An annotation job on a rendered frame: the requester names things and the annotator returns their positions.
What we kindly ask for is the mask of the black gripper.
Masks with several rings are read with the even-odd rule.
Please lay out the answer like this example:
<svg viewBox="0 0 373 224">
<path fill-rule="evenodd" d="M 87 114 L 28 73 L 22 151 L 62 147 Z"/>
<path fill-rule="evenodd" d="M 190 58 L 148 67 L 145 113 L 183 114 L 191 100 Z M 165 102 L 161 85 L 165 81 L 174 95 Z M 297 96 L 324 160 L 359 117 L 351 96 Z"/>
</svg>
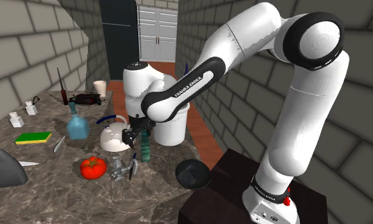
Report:
<svg viewBox="0 0 373 224">
<path fill-rule="evenodd" d="M 129 115 L 129 123 L 131 129 L 122 130 L 122 142 L 131 148 L 134 145 L 134 133 L 139 134 L 142 131 L 145 131 L 147 134 L 151 134 L 151 131 L 156 125 L 156 123 L 148 117 L 139 115 Z"/>
</svg>

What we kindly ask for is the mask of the green ridged tall object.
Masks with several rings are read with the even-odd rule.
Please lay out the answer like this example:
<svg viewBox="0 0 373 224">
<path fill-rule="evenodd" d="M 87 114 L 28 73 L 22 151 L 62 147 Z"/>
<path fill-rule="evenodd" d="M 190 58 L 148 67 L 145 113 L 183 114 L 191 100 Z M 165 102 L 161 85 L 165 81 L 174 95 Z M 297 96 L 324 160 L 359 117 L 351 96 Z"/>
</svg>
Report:
<svg viewBox="0 0 373 224">
<path fill-rule="evenodd" d="M 140 133 L 140 143 L 141 143 L 141 161 L 150 161 L 150 140 L 148 133 L 144 130 Z"/>
</svg>

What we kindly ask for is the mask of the white plastic bucket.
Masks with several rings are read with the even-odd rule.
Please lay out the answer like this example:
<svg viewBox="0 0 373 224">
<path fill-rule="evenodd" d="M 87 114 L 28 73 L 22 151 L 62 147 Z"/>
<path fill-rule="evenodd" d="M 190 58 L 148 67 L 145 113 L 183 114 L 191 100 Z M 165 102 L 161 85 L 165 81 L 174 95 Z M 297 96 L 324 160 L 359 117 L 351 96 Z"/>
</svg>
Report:
<svg viewBox="0 0 373 224">
<path fill-rule="evenodd" d="M 187 103 L 172 120 L 156 124 L 153 128 L 153 138 L 156 143 L 163 146 L 176 146 L 184 141 L 189 108 L 190 103 Z"/>
</svg>

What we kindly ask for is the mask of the red tomato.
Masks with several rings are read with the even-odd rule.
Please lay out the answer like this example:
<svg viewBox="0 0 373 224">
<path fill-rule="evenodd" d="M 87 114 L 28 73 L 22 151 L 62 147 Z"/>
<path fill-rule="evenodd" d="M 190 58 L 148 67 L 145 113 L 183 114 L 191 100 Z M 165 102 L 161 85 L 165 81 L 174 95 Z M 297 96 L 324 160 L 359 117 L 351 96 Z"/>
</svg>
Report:
<svg viewBox="0 0 373 224">
<path fill-rule="evenodd" d="M 90 157 L 84 160 L 80 165 L 81 175 L 87 180 L 98 179 L 103 176 L 106 171 L 106 162 L 99 157 Z"/>
</svg>

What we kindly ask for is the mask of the blue glass bottle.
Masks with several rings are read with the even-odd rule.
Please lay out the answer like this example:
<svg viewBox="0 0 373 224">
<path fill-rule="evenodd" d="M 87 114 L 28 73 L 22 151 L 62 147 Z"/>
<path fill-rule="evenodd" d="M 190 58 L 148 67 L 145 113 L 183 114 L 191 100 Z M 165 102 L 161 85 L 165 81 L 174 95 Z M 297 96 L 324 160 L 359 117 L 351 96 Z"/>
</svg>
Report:
<svg viewBox="0 0 373 224">
<path fill-rule="evenodd" d="M 67 123 L 67 133 L 72 140 L 86 139 L 90 133 L 87 119 L 78 116 L 74 102 L 69 102 L 72 117 Z"/>
</svg>

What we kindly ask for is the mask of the black small appliance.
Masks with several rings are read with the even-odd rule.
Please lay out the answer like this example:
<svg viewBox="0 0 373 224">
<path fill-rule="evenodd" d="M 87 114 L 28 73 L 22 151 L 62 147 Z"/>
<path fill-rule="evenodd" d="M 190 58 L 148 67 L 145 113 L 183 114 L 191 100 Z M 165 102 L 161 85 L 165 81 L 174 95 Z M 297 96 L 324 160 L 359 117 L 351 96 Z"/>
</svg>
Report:
<svg viewBox="0 0 373 224">
<path fill-rule="evenodd" d="M 75 104 L 83 104 L 83 105 L 101 105 L 104 99 L 100 98 L 100 94 L 94 94 L 93 92 L 89 94 L 78 94 L 73 95 L 69 98 L 69 102 L 74 102 Z"/>
</svg>

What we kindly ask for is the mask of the white cup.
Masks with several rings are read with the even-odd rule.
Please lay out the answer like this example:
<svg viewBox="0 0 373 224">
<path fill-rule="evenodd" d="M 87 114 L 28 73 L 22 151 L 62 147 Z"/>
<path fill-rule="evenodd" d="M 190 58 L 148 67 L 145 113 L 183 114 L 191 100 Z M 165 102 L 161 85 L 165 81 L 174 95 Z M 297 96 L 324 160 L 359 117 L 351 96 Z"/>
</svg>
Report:
<svg viewBox="0 0 373 224">
<path fill-rule="evenodd" d="M 107 83 L 104 80 L 97 80 L 93 82 L 94 89 L 101 98 L 106 97 Z"/>
</svg>

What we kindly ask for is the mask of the black bowl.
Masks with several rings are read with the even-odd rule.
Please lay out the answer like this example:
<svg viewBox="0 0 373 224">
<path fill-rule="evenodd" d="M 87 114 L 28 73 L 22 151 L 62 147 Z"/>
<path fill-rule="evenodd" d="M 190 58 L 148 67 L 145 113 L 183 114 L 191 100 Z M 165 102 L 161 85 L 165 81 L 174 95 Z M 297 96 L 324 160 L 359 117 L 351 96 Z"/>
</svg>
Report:
<svg viewBox="0 0 373 224">
<path fill-rule="evenodd" d="M 211 173 L 206 164 L 196 159 L 187 159 L 180 162 L 175 175 L 178 183 L 190 190 L 199 190 L 211 181 Z"/>
</svg>

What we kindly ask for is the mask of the dark red long tool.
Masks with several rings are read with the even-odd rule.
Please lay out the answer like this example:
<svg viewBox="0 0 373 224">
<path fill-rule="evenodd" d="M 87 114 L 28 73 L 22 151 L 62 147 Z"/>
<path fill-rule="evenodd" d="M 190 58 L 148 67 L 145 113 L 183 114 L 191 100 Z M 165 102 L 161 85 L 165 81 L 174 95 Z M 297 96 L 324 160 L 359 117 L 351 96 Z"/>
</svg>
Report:
<svg viewBox="0 0 373 224">
<path fill-rule="evenodd" d="M 62 82 L 62 78 L 61 78 L 61 75 L 60 75 L 59 68 L 57 68 L 57 74 L 58 74 L 58 77 L 59 77 L 59 83 L 60 83 L 60 87 L 61 87 L 61 91 L 60 92 L 61 92 L 63 103 L 64 103 L 64 105 L 68 105 L 68 99 L 67 99 L 67 95 L 66 95 L 66 90 L 65 90 L 63 82 Z"/>
</svg>

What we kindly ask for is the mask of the green and yellow sponge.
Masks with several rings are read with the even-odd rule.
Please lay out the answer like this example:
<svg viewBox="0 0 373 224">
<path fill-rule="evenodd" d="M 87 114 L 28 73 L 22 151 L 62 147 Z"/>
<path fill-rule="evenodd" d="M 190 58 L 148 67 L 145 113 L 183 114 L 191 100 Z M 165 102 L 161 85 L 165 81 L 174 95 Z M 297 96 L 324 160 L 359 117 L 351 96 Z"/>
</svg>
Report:
<svg viewBox="0 0 373 224">
<path fill-rule="evenodd" d="M 46 143 L 52 136 L 51 132 L 23 133 L 17 137 L 15 144 Z"/>
</svg>

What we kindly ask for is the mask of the dark tall refrigerator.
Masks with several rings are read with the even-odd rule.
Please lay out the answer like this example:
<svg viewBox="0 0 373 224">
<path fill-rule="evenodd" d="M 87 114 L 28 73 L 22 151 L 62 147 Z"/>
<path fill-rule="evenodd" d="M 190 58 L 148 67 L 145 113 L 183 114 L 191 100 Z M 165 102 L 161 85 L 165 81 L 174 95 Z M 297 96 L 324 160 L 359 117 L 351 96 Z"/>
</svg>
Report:
<svg viewBox="0 0 373 224">
<path fill-rule="evenodd" d="M 123 70 L 139 60 L 135 0 L 99 0 L 109 74 L 122 80 Z"/>
</svg>

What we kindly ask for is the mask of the white double-door cabinet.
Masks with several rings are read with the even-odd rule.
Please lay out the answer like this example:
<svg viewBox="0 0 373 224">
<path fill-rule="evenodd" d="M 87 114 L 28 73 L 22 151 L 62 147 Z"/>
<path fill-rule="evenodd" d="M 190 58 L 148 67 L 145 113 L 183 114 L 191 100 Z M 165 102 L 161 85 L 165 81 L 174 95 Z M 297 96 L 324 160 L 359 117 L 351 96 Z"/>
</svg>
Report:
<svg viewBox="0 0 373 224">
<path fill-rule="evenodd" d="M 175 62 L 178 12 L 137 6 L 139 59 Z"/>
</svg>

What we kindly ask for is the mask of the dark robot stand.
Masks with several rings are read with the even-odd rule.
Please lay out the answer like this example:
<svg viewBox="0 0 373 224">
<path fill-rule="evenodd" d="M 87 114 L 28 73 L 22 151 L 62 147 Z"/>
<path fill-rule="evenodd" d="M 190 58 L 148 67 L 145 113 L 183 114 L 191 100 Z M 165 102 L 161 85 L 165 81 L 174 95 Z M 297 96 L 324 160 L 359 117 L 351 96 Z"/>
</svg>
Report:
<svg viewBox="0 0 373 224">
<path fill-rule="evenodd" d="M 250 220 L 242 193 L 250 185 L 259 163 L 228 149 L 211 170 L 211 181 L 196 190 L 178 214 L 178 224 L 256 224 Z M 327 199 L 301 185 L 290 183 L 301 224 L 328 224 Z"/>
</svg>

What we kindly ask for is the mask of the grey jug with white cap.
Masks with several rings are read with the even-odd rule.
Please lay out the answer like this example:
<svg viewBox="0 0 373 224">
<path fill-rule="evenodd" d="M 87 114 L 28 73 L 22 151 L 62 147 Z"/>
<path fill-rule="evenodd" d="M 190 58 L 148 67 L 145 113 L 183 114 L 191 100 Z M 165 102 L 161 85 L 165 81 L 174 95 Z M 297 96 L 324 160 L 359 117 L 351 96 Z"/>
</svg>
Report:
<svg viewBox="0 0 373 224">
<path fill-rule="evenodd" d="M 0 188 L 27 183 L 27 174 L 17 159 L 0 148 Z"/>
</svg>

